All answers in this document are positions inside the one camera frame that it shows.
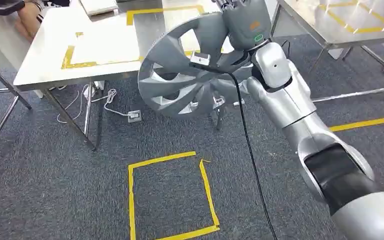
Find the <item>table top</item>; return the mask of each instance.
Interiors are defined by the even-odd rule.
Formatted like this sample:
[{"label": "table top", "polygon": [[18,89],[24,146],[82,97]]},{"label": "table top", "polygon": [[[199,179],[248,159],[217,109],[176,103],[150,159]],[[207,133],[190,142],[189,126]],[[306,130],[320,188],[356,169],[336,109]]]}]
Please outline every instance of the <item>table top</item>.
[{"label": "table top", "polygon": [[322,45],[384,43],[384,0],[278,0]]},{"label": "table top", "polygon": [[[91,20],[73,0],[70,7],[47,12],[14,85],[29,91],[88,82],[86,77],[136,74],[161,34],[218,10],[210,0],[135,0],[119,3],[112,16]],[[199,50],[193,32],[180,40],[185,54]],[[226,41],[223,52],[231,50]]]}]

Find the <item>gray carpet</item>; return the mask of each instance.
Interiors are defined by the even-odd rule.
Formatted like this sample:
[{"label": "gray carpet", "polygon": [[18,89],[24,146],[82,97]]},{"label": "gray carpet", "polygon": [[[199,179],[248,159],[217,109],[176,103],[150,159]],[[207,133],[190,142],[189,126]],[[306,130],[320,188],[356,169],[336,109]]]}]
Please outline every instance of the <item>gray carpet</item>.
[{"label": "gray carpet", "polygon": [[[320,51],[308,36],[290,38],[291,55],[312,96],[323,97],[384,87],[381,67],[360,49],[345,62],[322,59],[308,69]],[[377,47],[384,56],[384,48]],[[4,72],[14,78],[13,72]],[[154,239],[212,225],[199,171],[205,164],[220,230],[197,239],[271,240],[257,182],[247,150],[239,109],[229,108],[221,131],[209,116],[178,120],[155,114],[141,100],[134,79],[107,83],[118,95],[112,108],[141,110],[143,121],[125,118],[93,105],[91,135],[99,148],[91,152],[46,100],[25,94],[0,134],[0,240],[130,238],[129,164],[169,154],[196,151],[197,156],[134,170],[137,239]],[[55,95],[67,105],[82,86]],[[384,118],[384,94],[318,103],[328,126]],[[9,95],[0,96],[0,117]],[[329,219],[325,205],[313,200],[296,171],[296,155],[261,108],[245,99],[245,116],[261,185],[279,239],[345,239]],[[79,104],[70,110],[78,111]],[[96,125],[101,118],[101,126]],[[338,132],[359,149],[384,187],[384,125]]]}]

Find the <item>black band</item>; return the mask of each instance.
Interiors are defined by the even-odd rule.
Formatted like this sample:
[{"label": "black band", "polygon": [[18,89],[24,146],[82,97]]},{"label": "black band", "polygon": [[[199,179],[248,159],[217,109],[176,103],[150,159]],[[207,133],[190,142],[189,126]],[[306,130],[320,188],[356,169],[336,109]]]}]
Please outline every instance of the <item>black band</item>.
[{"label": "black band", "polygon": [[347,203],[380,192],[340,144],[335,144],[305,160],[333,215]]}]

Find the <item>green light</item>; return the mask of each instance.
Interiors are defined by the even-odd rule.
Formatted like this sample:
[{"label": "green light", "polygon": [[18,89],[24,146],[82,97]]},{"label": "green light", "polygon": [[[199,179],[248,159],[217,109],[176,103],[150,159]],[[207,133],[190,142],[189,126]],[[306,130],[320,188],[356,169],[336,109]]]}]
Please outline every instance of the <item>green light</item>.
[{"label": "green light", "polygon": [[255,42],[258,42],[258,41],[260,41],[261,39],[263,39],[263,35],[262,35],[262,34],[258,34],[257,36],[254,37],[254,41],[255,41]]}]

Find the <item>yellow tape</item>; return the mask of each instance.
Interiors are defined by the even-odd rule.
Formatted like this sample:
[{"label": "yellow tape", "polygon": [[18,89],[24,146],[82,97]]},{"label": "yellow tape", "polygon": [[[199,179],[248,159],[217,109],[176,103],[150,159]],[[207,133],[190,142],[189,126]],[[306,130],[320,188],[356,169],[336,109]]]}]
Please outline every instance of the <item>yellow tape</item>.
[{"label": "yellow tape", "polygon": [[131,166],[133,169],[143,167],[146,165],[154,164],[154,163],[159,163],[159,162],[164,162],[172,159],[178,159],[178,158],[184,158],[184,157],[190,157],[190,156],[195,156],[197,153],[195,151],[188,151],[188,152],[182,152],[179,154],[173,154],[169,156],[163,156],[163,157],[158,157],[146,161],[141,161],[137,162],[134,164],[130,164],[129,167]]},{"label": "yellow tape", "polygon": [[135,200],[133,197],[133,167],[128,166],[128,215],[130,220],[130,240],[136,240]]},{"label": "yellow tape", "polygon": [[355,6],[357,5],[357,2],[356,1],[350,1],[350,2],[340,2],[340,3],[333,3],[333,4],[320,4],[324,7],[328,7],[328,8],[336,8],[336,7],[347,7],[347,6]]},{"label": "yellow tape", "polygon": [[162,13],[164,11],[176,11],[176,10],[185,10],[185,9],[197,9],[199,14],[204,13],[204,8],[202,5],[192,5],[192,6],[178,6],[178,7],[168,7],[168,8],[150,8],[150,9],[141,9],[141,10],[130,10],[126,13],[126,24],[127,26],[133,25],[133,16],[135,14],[153,14],[153,13]]},{"label": "yellow tape", "polygon": [[74,53],[74,46],[69,45],[67,47],[67,51],[65,51],[64,58],[62,60],[62,66],[61,69],[75,69],[75,68],[85,68],[85,67],[93,67],[97,66],[97,62],[91,61],[91,62],[82,62],[82,63],[74,63],[72,64],[72,58]]},{"label": "yellow tape", "polygon": [[135,225],[135,199],[133,194],[133,169],[143,167],[149,164],[158,162],[164,162],[167,160],[178,159],[188,156],[194,156],[197,153],[195,151],[188,151],[179,154],[173,154],[169,156],[154,158],[147,161],[137,162],[128,166],[128,215],[130,224],[130,240],[136,240],[136,225]]},{"label": "yellow tape", "polygon": [[329,129],[332,132],[338,132],[338,131],[368,127],[368,126],[379,125],[379,124],[384,124],[384,118],[368,120],[368,121],[359,121],[359,122],[354,122],[354,123],[349,123],[349,124],[344,124],[339,126],[332,126]]},{"label": "yellow tape", "polygon": [[[189,156],[195,156],[196,154],[197,153],[195,151],[188,151],[188,152],[183,152],[179,154],[173,154],[169,156],[154,158],[147,161],[137,162],[134,164],[130,164],[128,166],[128,211],[129,211],[128,213],[129,213],[129,224],[130,224],[130,240],[136,240],[135,200],[134,200],[134,193],[133,193],[133,170],[135,168],[143,167],[143,166],[154,164],[154,163],[159,163],[159,162],[164,162],[172,159],[184,158]],[[211,217],[214,222],[214,225],[204,227],[202,229],[198,229],[195,231],[190,231],[182,234],[159,238],[159,240],[191,239],[191,238],[196,238],[196,237],[220,230],[219,228],[220,223],[219,223],[219,219],[216,216],[216,212],[214,211],[213,199],[211,198],[211,192],[210,192],[210,184],[208,182],[207,173],[205,172],[203,159],[201,159],[201,162],[199,164],[199,169],[201,171],[202,179],[204,181],[205,193],[207,195],[208,204],[211,211]]]},{"label": "yellow tape", "polygon": [[208,199],[209,210],[211,212],[212,220],[215,226],[219,226],[220,222],[219,222],[219,218],[216,215],[216,211],[214,210],[213,199],[211,197],[211,191],[210,191],[210,184],[208,182],[207,173],[205,172],[203,159],[201,159],[201,162],[199,163],[199,169],[201,170],[202,180],[204,181],[206,197]]},{"label": "yellow tape", "polygon": [[363,27],[363,28],[354,29],[353,27],[347,25],[347,23],[344,20],[342,20],[339,16],[337,16],[335,13],[329,10],[329,8],[333,8],[333,7],[346,7],[346,6],[354,6],[354,5],[360,6],[362,9],[366,10],[369,14],[373,15],[384,24],[383,16],[381,16],[379,13],[373,10],[371,11],[371,9],[367,5],[356,0],[352,2],[342,2],[342,3],[328,4],[328,5],[320,4],[319,8],[326,11],[330,17],[332,17],[340,26],[345,27],[345,29],[350,33],[364,34],[364,33],[378,33],[378,32],[384,31],[384,27]]},{"label": "yellow tape", "polygon": [[349,129],[374,126],[374,125],[379,125],[379,124],[384,124],[384,118],[368,120],[368,121],[359,121],[359,122],[354,122],[354,123],[349,123],[349,124],[344,124],[344,125],[339,125],[339,126],[332,126],[329,129],[332,132],[338,132],[338,131],[344,131],[344,130],[349,130]]},{"label": "yellow tape", "polygon": [[370,9],[370,7],[368,7],[366,4],[362,3],[362,2],[359,2],[358,5],[366,10],[368,13],[370,13],[371,15],[375,16],[377,19],[379,19],[382,23],[384,23],[384,17],[381,16],[379,13],[377,12],[374,12],[373,10]]},{"label": "yellow tape", "polygon": [[[321,9],[324,11],[327,10],[326,5],[319,5]],[[354,28],[348,26],[340,17],[338,17],[335,13],[331,12],[330,10],[327,10],[327,14],[331,16],[340,26],[344,27],[348,32],[352,33],[354,32]]]},{"label": "yellow tape", "polygon": [[163,237],[163,238],[158,238],[157,240],[184,240],[184,239],[191,239],[191,238],[196,238],[205,234],[209,234],[215,231],[220,230],[217,226],[208,226],[205,228],[201,228],[199,230],[195,231],[190,231],[178,235],[173,235],[173,236],[168,236],[168,237]]}]

